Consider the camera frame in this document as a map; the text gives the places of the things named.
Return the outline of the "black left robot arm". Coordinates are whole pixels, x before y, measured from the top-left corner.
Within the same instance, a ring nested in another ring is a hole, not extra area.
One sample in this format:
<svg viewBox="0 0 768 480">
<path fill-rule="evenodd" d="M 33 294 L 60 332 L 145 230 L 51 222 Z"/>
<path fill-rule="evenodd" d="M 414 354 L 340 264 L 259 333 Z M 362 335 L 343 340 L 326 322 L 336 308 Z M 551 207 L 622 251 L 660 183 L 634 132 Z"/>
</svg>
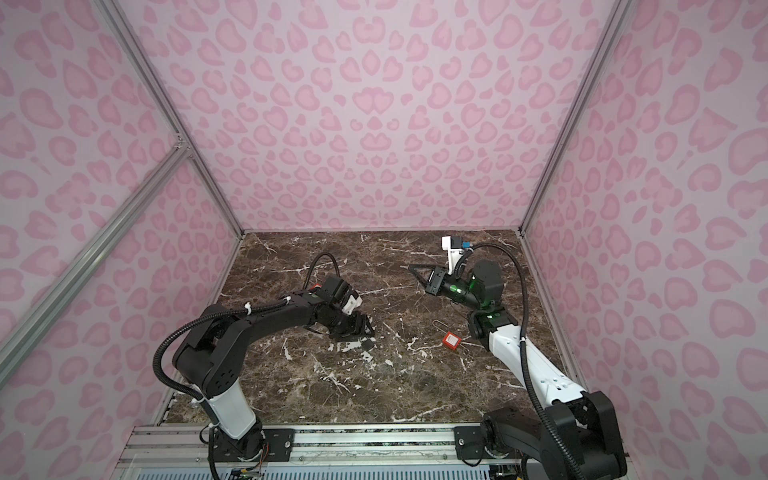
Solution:
<svg viewBox="0 0 768 480">
<path fill-rule="evenodd" d="M 362 298 L 348 282 L 328 277 L 322 284 L 288 293 L 275 302 L 239 310 L 208 307 L 196 320 L 169 335 L 153 358 L 159 367 L 170 344 L 181 343 L 172 366 L 184 379 L 167 379 L 174 390 L 202 405 L 212 424 L 208 441 L 213 456 L 251 460 L 265 453 L 262 422 L 240 382 L 248 351 L 255 342 L 284 330 L 319 325 L 334 342 L 374 335 L 372 322 L 359 307 Z"/>
</svg>

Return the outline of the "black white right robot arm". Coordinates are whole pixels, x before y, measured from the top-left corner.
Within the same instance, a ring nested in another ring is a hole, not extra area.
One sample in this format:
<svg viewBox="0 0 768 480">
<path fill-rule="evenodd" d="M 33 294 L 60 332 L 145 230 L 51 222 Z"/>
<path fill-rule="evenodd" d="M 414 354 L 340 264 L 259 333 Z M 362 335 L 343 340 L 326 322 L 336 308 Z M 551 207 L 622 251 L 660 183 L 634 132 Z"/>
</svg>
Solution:
<svg viewBox="0 0 768 480">
<path fill-rule="evenodd" d="M 526 323 L 503 305 L 498 263 L 481 260 L 468 276 L 457 268 L 413 264 L 425 292 L 468 310 L 470 334 L 521 382 L 535 415 L 511 408 L 484 414 L 475 431 L 458 435 L 456 453 L 470 466 L 487 457 L 537 461 L 549 479 L 618 479 L 627 473 L 615 408 L 602 392 L 567 377 L 527 336 Z"/>
</svg>

